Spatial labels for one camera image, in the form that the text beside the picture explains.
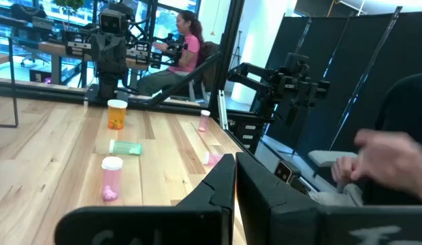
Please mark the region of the wooden background desk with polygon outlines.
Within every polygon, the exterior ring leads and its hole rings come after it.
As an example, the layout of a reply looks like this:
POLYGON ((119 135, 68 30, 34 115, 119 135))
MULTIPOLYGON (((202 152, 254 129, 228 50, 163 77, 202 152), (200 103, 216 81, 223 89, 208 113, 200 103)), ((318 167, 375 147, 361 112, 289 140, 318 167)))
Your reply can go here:
POLYGON ((65 84, 61 81, 62 78, 62 58, 73 58, 82 60, 82 78, 81 78, 81 87, 87 87, 87 62, 92 61, 92 57, 89 54, 84 54, 84 56, 70 55, 66 53, 66 47, 63 44, 54 44, 50 42, 40 42, 38 44, 39 51, 51 55, 51 83, 52 84, 65 84))

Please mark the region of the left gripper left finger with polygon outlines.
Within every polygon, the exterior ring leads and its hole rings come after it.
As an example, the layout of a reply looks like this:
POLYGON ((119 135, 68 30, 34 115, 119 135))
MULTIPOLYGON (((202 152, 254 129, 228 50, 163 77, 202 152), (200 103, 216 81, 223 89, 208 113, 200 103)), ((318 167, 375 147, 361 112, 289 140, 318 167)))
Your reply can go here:
POLYGON ((90 206, 56 225, 55 245, 232 245, 236 162, 224 155, 176 206, 90 206))

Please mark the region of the person's hand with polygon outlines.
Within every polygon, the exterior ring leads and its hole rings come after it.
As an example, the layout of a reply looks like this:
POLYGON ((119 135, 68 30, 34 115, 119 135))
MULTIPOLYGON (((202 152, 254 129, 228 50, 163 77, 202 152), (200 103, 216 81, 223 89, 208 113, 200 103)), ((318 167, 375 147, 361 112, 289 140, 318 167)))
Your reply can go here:
POLYGON ((369 177, 422 201, 422 145, 405 133, 369 129, 358 131, 355 144, 361 149, 352 180, 369 177))
POLYGON ((333 180, 340 186, 345 186, 360 179, 360 158, 341 157, 331 167, 333 180))

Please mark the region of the pink medicine bottle white cap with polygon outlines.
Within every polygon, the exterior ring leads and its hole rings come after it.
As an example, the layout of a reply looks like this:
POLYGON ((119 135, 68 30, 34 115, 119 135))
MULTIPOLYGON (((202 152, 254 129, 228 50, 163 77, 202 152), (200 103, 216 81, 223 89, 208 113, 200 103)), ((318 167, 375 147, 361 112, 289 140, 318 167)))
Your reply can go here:
POLYGON ((200 116, 198 131, 201 131, 201 132, 205 132, 206 131, 207 126, 208 126, 209 117, 210 117, 210 112, 209 111, 207 111, 207 110, 202 110, 201 111, 201 116, 200 116))
POLYGON ((215 166, 223 156, 221 154, 212 154, 210 152, 205 152, 203 164, 207 166, 215 166))
POLYGON ((120 195, 123 160, 120 157, 106 157, 103 159, 101 167, 103 169, 103 200, 114 201, 120 195))

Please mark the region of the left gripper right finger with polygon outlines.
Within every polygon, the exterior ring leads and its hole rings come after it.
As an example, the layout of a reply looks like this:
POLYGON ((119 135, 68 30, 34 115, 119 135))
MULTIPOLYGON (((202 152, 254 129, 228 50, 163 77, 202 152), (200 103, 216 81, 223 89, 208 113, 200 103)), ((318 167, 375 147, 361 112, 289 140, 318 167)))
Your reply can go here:
POLYGON ((246 153, 236 163, 248 245, 422 245, 422 206, 324 206, 246 153))

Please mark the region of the person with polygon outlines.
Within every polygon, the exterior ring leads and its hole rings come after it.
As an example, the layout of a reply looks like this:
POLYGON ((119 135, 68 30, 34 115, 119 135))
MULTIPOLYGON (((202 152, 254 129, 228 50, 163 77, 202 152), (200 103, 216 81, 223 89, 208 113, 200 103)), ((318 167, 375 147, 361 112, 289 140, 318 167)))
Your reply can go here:
POLYGON ((202 25, 196 15, 189 10, 182 10, 176 17, 176 26, 184 36, 186 48, 177 66, 169 66, 167 69, 158 71, 149 76, 144 76, 137 82, 139 95, 152 96, 174 84, 177 84, 183 77, 193 72, 199 60, 199 51, 204 42, 202 25))
MULTIPOLYGON (((404 132, 422 145, 422 73, 397 81, 380 107, 374 129, 404 132)), ((365 205, 418 206, 422 201, 402 191, 383 187, 366 178, 362 180, 365 205)))

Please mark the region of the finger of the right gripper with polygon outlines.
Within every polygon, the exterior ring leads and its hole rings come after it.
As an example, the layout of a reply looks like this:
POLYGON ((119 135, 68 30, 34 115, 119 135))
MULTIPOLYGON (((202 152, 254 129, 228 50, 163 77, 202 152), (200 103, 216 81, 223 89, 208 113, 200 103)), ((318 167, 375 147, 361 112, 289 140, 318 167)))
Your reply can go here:
POLYGON ((127 43, 123 37, 112 36, 111 38, 112 57, 110 59, 113 72, 123 74, 127 70, 126 51, 127 43))
POLYGON ((109 42, 108 35, 98 33, 91 35, 91 56, 97 62, 97 72, 100 74, 108 73, 108 62, 104 50, 109 42))

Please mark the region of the orange medicine bottle white cap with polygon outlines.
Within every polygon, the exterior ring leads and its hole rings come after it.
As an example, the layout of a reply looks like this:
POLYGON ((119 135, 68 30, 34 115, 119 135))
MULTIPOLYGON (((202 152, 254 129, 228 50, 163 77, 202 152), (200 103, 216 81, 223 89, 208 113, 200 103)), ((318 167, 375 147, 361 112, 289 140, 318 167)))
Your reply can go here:
POLYGON ((108 128, 120 130, 124 128, 128 103, 120 99, 110 99, 108 105, 108 128))

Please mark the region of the black office chair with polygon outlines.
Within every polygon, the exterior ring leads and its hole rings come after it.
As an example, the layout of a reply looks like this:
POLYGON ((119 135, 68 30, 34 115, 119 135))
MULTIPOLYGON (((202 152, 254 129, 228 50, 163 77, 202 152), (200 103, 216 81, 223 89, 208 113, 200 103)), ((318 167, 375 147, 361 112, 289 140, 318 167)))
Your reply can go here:
POLYGON ((204 42, 199 49, 199 59, 197 65, 201 67, 205 64, 206 67, 193 78, 192 89, 194 94, 196 88, 199 90, 205 103, 210 101, 212 88, 216 81, 218 71, 218 61, 214 60, 213 62, 210 62, 210 59, 213 58, 219 51, 220 46, 214 42, 204 42))

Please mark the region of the black room divider panel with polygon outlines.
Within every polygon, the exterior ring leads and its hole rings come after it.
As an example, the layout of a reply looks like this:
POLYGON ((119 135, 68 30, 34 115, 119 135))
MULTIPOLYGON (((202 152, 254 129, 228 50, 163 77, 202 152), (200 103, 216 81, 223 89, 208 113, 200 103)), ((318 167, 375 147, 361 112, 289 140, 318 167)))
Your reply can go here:
POLYGON ((305 157, 312 150, 356 151, 353 138, 372 128, 387 91, 399 79, 422 73, 422 12, 401 13, 386 42, 379 42, 391 15, 351 18, 283 18, 266 66, 287 54, 309 58, 312 81, 330 83, 310 115, 300 109, 292 126, 275 120, 266 135, 305 157))

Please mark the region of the green medicine bottle white cap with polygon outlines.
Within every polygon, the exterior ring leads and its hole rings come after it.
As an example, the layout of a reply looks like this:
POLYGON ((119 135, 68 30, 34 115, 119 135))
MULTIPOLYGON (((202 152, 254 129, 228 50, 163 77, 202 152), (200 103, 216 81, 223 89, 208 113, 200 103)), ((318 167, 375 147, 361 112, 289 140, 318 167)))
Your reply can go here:
POLYGON ((110 140, 108 151, 110 154, 141 155, 142 145, 133 142, 110 140))

